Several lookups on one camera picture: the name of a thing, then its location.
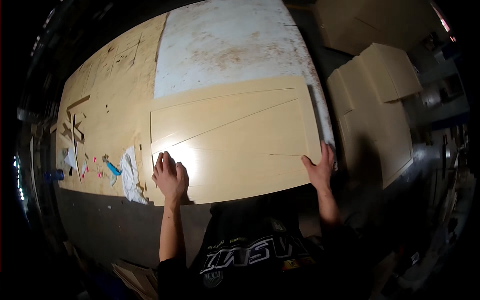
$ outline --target black t-shirt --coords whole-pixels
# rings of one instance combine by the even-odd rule
[[[368,299],[371,277],[361,265],[356,235],[339,227],[322,246],[304,239],[294,205],[267,196],[217,204],[191,267],[169,259],[158,265],[158,294],[241,296],[311,293],[324,299]]]

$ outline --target cream painted panel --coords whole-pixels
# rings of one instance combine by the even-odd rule
[[[143,163],[146,194],[155,205],[164,204],[164,196],[150,180],[160,151],[168,151],[186,167],[188,195],[195,203],[252,197],[309,183],[300,156],[308,155],[314,163],[321,157],[312,102],[302,77],[212,86],[155,100],[147,110]]]
[[[301,156],[308,152],[299,100],[249,115],[195,136],[181,145],[193,149]]]
[[[295,89],[236,94],[151,112],[152,152],[297,98]]]

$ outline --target concrete floor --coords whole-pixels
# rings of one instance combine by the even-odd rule
[[[313,15],[306,11],[290,12],[325,86],[331,72],[352,56],[323,46]],[[424,222],[428,201],[425,194],[430,189],[432,170],[439,161],[441,144],[426,146],[413,138],[414,164],[385,190],[375,182],[352,180],[347,184],[343,172],[334,176],[332,188],[348,225],[353,228],[375,225],[400,240]],[[55,149],[54,137],[51,145],[51,149]],[[63,190],[57,185],[55,193],[69,240],[87,256],[107,268],[111,268],[110,264],[119,258],[152,268],[157,266],[162,207],[130,203],[120,197]],[[285,193],[297,199],[302,233],[305,236],[320,234],[318,204],[312,186],[298,187]],[[209,209],[210,204],[181,208],[188,265],[201,246],[210,219]]]

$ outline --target right hand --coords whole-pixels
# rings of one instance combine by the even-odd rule
[[[330,176],[332,175],[334,162],[332,148],[322,141],[322,159],[318,165],[314,165],[306,156],[302,156],[301,160],[305,168],[307,168],[310,182],[317,191],[330,190]]]
[[[180,204],[180,198],[187,190],[185,167],[178,162],[173,168],[173,163],[175,161],[165,151],[160,152],[153,167],[152,179],[165,196],[165,206]]]

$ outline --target workbench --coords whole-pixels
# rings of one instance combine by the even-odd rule
[[[335,145],[318,75],[281,0],[209,0],[150,19],[105,45],[67,80],[56,154],[67,147],[59,134],[72,135],[64,123],[75,114],[76,128],[84,134],[78,164],[81,168],[86,160],[89,172],[81,183],[75,173],[66,175],[59,186],[124,196],[120,178],[110,187],[101,157],[107,154],[118,165],[125,150],[134,146],[143,186],[139,118],[145,102],[214,84],[285,75],[304,77],[320,138]]]

